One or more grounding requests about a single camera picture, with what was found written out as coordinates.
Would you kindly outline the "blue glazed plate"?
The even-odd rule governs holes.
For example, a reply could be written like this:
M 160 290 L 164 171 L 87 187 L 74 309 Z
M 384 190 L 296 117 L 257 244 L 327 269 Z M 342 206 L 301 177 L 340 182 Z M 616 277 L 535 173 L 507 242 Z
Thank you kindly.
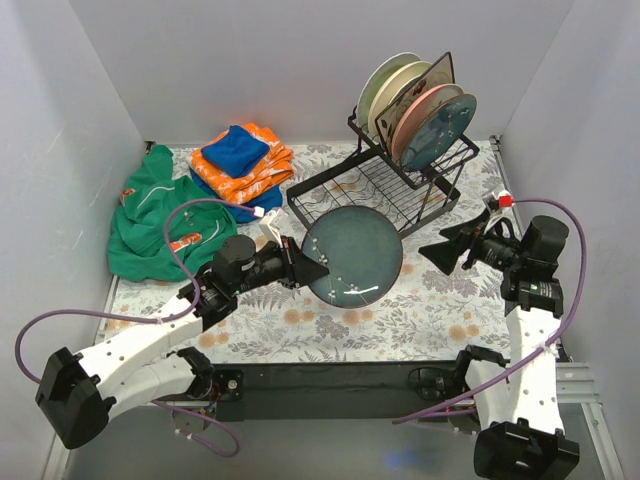
M 446 153 L 471 123 L 477 108 L 473 94 L 461 94 L 437 107 L 419 127 L 402 153 L 404 171 L 421 170 Z
M 328 269 L 309 289 L 322 302 L 343 309 L 362 308 L 384 297 L 403 263 L 395 226 L 380 212 L 360 205 L 320 216 L 307 231 L 302 252 Z

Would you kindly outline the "pink and cream round plate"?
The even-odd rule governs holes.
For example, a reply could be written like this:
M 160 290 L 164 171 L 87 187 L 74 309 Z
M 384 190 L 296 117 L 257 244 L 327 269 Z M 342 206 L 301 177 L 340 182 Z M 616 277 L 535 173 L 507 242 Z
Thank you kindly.
M 444 102 L 463 94 L 457 84 L 442 84 L 421 94 L 405 111 L 392 137 L 391 154 L 395 163 L 426 118 Z

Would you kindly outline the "square floral plate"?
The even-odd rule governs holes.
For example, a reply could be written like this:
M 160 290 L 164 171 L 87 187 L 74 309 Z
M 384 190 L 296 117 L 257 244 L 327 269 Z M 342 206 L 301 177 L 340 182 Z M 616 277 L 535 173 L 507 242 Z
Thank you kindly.
M 408 107 L 423 93 L 442 84 L 455 83 L 453 57 L 450 51 L 443 53 L 432 66 L 412 80 L 375 119 L 379 143 L 391 154 L 392 137 Z

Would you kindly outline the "cream and green round plate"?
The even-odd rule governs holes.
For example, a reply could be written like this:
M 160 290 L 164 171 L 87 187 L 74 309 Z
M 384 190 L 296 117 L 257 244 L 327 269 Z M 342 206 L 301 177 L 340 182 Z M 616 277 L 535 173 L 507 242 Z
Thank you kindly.
M 374 141 L 380 140 L 380 135 L 377 133 L 375 125 L 375 119 L 377 116 L 382 113 L 382 111 L 393 101 L 396 95 L 403 88 L 405 88 L 412 80 L 426 72 L 431 66 L 432 64 L 427 61 L 416 61 L 410 63 L 397 70 L 384 83 L 373 100 L 368 116 L 368 131 L 370 137 Z

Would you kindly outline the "white scalloped plate front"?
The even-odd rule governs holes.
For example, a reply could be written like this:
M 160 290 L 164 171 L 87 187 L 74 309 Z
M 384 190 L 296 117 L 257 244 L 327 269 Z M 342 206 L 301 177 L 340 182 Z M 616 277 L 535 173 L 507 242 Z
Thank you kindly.
M 370 75 L 359 95 L 355 108 L 356 124 L 361 129 L 366 127 L 373 100 L 384 83 L 400 68 L 419 60 L 420 57 L 415 53 L 402 52 L 385 60 Z

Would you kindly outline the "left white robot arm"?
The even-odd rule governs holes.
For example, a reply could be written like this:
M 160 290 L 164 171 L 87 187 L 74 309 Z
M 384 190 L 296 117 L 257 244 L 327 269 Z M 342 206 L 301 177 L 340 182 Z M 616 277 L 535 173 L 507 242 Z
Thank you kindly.
M 324 257 L 313 259 L 290 237 L 262 249 L 245 235 L 228 238 L 195 276 L 160 310 L 157 320 L 126 329 L 76 354 L 62 348 L 45 367 L 36 403 L 68 449 L 100 434 L 122 413 L 156 399 L 237 401 L 243 375 L 216 371 L 183 342 L 224 320 L 239 295 L 278 282 L 295 289 L 327 276 Z

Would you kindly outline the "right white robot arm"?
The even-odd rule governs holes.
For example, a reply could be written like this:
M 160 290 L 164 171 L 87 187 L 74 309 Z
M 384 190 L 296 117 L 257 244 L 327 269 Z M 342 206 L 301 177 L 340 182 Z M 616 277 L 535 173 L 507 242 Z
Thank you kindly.
M 580 461 L 580 446 L 567 438 L 556 388 L 556 349 L 564 294 L 554 274 L 569 235 L 561 221 L 534 217 L 522 238 L 509 219 L 485 210 L 441 231 L 441 243 L 420 254 L 442 273 L 460 256 L 470 268 L 482 262 L 503 275 L 510 358 L 484 347 L 467 347 L 456 360 L 454 389 L 473 397 L 480 432 L 474 471 L 486 479 L 565 479 Z

